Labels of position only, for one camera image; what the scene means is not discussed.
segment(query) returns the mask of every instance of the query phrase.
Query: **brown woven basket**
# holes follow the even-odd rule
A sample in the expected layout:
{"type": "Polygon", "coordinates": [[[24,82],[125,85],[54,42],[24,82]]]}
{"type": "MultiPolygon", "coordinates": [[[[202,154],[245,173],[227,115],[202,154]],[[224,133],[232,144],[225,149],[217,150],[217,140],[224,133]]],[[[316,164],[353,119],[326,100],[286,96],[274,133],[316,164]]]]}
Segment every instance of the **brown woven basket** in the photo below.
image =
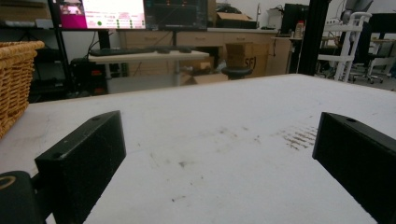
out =
{"type": "Polygon", "coordinates": [[[41,41],[0,42],[0,138],[28,106],[33,58],[41,41]]]}

